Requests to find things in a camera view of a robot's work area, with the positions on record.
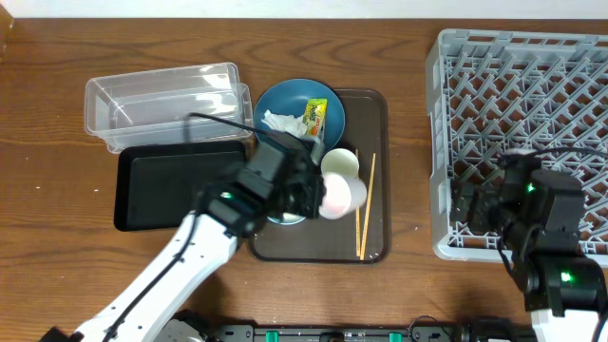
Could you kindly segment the light blue rice bowl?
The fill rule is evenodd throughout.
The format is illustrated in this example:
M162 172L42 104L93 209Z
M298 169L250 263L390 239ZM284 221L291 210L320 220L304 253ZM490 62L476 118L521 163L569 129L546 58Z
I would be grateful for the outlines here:
M296 215L296 214L291 214L291 213L283 213L281 216L277 217L277 218L273 218L273 217L267 217L267 220L269 220L270 222L274 223L274 224L279 224L279 225L294 225L294 224L298 224L299 222L305 220L305 217L302 217L300 215Z

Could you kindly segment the cream paper cup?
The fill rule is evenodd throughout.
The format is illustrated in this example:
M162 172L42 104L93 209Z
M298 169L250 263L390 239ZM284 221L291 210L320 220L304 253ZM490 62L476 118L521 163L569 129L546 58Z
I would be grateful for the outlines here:
M320 164L322 175L335 173L355 178L359 172L359 162L356 155L346 148L335 148L327 152Z

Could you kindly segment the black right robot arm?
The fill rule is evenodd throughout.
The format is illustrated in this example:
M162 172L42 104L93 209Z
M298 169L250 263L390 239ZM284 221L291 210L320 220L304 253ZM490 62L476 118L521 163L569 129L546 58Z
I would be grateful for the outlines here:
M542 167L540 152L501 158L497 185L457 182L450 218L498 236L501 260L538 341L604 341L607 285L579 249L585 196L578 180Z

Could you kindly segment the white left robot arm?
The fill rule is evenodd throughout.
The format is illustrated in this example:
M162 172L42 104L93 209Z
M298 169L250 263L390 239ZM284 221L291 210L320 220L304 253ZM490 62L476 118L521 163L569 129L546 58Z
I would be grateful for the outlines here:
M206 185L172 240L106 308L66 334L56 327L45 341L152 341L177 309L239 243L269 218L319 216L326 193L315 168L324 144L269 131L254 156L227 181Z

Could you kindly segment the grey dishwasher rack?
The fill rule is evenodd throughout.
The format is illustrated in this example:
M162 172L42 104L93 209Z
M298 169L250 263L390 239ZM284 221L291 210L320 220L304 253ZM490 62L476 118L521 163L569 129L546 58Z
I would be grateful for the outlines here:
M457 181L496 185L509 149L542 153L579 180L579 248L607 261L607 39L603 35L445 29L426 60L432 248L445 260L496 262L497 236L450 219Z

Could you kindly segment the crumpled white tissue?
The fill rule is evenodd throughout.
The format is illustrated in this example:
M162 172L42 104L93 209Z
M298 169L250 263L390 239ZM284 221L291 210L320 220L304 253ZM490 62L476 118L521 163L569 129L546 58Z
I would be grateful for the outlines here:
M262 122L273 130L289 133L297 138L305 136L308 129L301 117L279 115L270 110L264 112Z

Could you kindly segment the yellow green snack wrapper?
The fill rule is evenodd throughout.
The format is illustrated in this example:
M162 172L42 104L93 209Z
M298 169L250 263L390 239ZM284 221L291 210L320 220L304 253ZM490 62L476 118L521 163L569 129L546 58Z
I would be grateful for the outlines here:
M307 102L302 122L307 126L306 135L318 137L324 126L328 100L310 99Z

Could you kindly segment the dark blue bowl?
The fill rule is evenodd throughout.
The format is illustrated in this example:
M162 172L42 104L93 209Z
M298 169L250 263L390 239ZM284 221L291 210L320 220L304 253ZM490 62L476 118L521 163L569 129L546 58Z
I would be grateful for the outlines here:
M318 137L303 136L300 140L306 143L321 143L322 152L317 152L314 161L320 164L323 155L336 146L346 126L346 112L336 92L318 81L310 79L291 79L271 86L258 99L254 110L254 128L263 131L276 131L262 122L264 112L270 110L279 115L301 117L310 99L325 98L328 100L324 126Z

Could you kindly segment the left wooden chopstick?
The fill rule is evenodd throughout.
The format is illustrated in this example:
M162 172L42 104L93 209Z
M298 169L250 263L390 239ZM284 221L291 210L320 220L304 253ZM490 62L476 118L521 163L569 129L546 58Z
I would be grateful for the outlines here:
M359 160L359 151L355 149L355 157ZM361 254L361 225L360 225L360 208L357 207L355 210L355 254L357 258L360 258Z

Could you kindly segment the wooden chopstick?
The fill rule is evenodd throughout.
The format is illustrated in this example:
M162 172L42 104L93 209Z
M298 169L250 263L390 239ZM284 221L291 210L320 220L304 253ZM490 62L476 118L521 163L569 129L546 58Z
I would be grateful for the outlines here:
M368 231L370 224L370 215L371 215L371 202L372 202L372 193L373 193L373 184L375 177L375 165L376 165L376 153L372 154L371 166L370 166L370 178L368 184L368 193L367 193L367 201L366 201L366 209L364 216L364 226L361 240L361 251L360 251L360 260L365 259L366 247L367 247L367 239L368 239Z
M359 160L359 151L355 149L355 157ZM357 258L360 258L361 254L361 225L360 225L360 208L357 207L355 210L355 254Z

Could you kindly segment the right wooden chopstick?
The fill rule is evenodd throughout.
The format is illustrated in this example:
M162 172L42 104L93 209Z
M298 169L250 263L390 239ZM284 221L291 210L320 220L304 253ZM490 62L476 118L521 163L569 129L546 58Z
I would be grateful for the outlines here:
M376 165L376 153L372 154L371 166L370 166L370 178L368 184L368 193L367 193L367 201L366 201L366 209L364 216L364 226L361 240L361 251L360 251L360 260L365 259L366 247L367 247L367 239L368 239L368 231L370 224L370 215L371 215L371 202L372 202L372 193L373 193L373 184L375 177L375 165Z

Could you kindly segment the clear plastic bin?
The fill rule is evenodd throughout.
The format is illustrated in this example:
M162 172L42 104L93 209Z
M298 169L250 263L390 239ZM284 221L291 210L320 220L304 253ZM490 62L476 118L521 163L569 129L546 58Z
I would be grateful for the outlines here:
M109 152L183 142L189 120L193 142L246 140L253 124L249 87L229 62L182 66L93 78L85 85L85 132Z

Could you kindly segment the dark brown serving tray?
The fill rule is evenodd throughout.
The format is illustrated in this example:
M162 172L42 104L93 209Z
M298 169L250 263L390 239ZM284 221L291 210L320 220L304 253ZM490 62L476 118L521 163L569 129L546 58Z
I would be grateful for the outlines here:
M269 222L248 242L252 255L262 261L372 264L390 251L390 167L388 109L377 91L360 88L336 90L346 114L339 147L359 153L359 177L373 181L370 204L360 210L365 255L356 254L355 214L337 220L305 219L293 225Z

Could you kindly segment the black plastic tray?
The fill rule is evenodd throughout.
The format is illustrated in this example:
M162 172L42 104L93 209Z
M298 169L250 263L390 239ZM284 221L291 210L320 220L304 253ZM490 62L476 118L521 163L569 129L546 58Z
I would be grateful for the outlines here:
M207 184L223 181L246 161L239 141L128 147L119 155L115 228L123 232L174 228Z

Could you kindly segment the black rail with green clips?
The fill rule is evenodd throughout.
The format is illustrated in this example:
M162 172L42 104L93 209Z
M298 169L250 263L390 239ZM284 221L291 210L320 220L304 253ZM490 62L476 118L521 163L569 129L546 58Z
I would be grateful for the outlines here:
M529 326L496 317L462 323L440 322L428 315L397 327L315 327L223 325L214 329L197 317L174 318L157 342L536 342Z

